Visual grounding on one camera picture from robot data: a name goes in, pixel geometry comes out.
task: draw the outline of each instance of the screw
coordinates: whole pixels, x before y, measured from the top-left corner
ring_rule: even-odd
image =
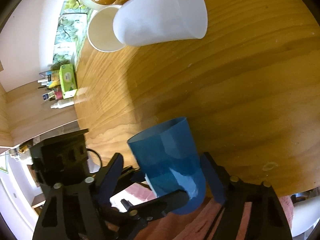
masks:
[[[231,177],[230,177],[230,180],[231,180],[232,182],[238,182],[238,181],[239,181],[239,178],[238,178],[237,176],[231,176]]]
[[[92,183],[92,182],[94,182],[94,177],[87,177],[87,178],[85,178],[85,180],[84,180],[86,183]]]
[[[268,181],[264,181],[264,182],[263,182],[263,185],[264,185],[265,187],[271,187],[271,183],[268,182]]]
[[[58,189],[58,188],[61,188],[61,186],[62,186],[62,184],[58,182],[58,183],[53,185],[53,188],[54,189]]]
[[[131,217],[134,217],[136,214],[138,214],[138,211],[136,209],[135,210],[131,210],[129,212],[129,216],[131,216]]]

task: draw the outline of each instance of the white bottle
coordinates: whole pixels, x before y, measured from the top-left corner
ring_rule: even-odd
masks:
[[[61,99],[54,105],[50,106],[50,108],[64,108],[66,106],[72,106],[74,105],[75,102],[73,98],[66,98],[66,99]]]

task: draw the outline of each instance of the wooden tabletop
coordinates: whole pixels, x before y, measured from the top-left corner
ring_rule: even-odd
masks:
[[[199,152],[279,196],[320,185],[320,27],[301,0],[205,0],[208,32],[114,53],[86,41],[75,105],[104,164],[186,116]]]

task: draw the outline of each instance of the pink cloth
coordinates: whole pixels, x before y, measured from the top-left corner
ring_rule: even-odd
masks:
[[[292,225],[293,204],[289,196],[279,198],[289,225]],[[221,205],[213,199],[207,198],[201,207],[188,215],[178,216],[169,213],[165,218],[150,222],[148,227],[140,231],[134,240],[202,240],[210,225],[218,214]],[[251,203],[246,203],[236,240],[243,240],[247,231]],[[217,220],[215,228],[208,239],[211,239],[222,214]]]

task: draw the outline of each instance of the tissue box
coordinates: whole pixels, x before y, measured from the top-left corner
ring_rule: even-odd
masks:
[[[74,97],[77,92],[77,84],[73,65],[62,65],[59,76],[63,99]]]

